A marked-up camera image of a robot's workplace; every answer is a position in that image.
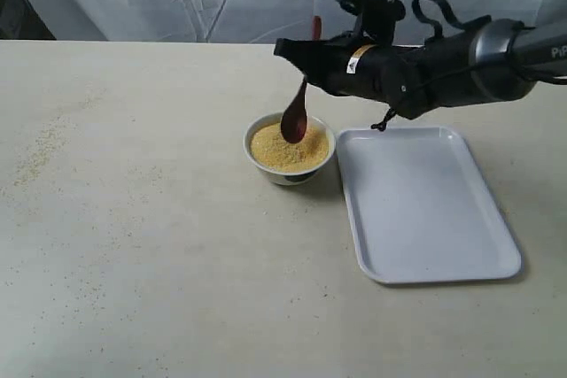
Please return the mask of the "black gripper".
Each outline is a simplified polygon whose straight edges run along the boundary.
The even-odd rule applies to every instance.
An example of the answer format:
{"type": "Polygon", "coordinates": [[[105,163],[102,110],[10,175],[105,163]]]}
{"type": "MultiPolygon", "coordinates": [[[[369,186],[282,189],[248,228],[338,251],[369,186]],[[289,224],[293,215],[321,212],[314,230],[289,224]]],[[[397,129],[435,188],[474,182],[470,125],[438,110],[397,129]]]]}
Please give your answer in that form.
{"type": "Polygon", "coordinates": [[[432,110],[432,95],[417,46],[380,46],[368,37],[328,40],[279,38],[274,55],[301,71],[307,82],[332,96],[355,96],[388,104],[414,120],[432,110]]]}

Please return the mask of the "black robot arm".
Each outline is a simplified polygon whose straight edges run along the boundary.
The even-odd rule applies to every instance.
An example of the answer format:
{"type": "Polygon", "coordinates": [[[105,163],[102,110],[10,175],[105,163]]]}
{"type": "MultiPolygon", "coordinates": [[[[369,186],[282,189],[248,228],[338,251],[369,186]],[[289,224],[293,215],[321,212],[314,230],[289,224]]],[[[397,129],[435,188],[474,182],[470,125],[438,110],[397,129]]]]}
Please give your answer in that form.
{"type": "Polygon", "coordinates": [[[274,54],[332,96],[384,103],[414,120],[437,108],[516,101],[538,81],[564,84],[566,23],[497,19],[417,47],[380,46],[350,32],[321,41],[280,38],[274,54]]]}

